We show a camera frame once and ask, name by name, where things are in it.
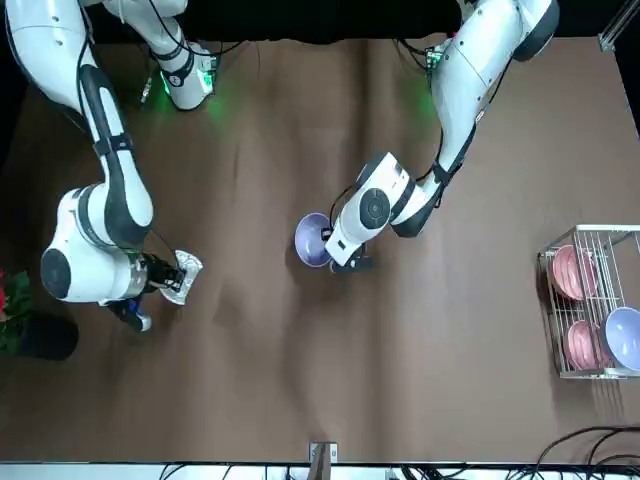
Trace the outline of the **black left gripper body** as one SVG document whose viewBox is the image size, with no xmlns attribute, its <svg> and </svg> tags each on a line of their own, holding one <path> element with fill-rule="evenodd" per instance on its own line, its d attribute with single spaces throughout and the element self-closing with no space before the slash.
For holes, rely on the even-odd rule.
<svg viewBox="0 0 640 480">
<path fill-rule="evenodd" d="M 355 252 L 344 265 L 340 265 L 335 260 L 332 260 L 329 263 L 329 267 L 334 274 L 366 271 L 373 267 L 373 258 L 369 255 Z"/>
</svg>

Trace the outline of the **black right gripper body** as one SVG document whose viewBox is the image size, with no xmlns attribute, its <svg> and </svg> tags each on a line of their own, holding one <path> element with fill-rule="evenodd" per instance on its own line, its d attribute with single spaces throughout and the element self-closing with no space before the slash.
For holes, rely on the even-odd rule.
<svg viewBox="0 0 640 480">
<path fill-rule="evenodd" d="M 144 293 L 165 288 L 171 281 L 171 265 L 154 254 L 143 254 L 143 267 L 146 272 Z"/>
</svg>

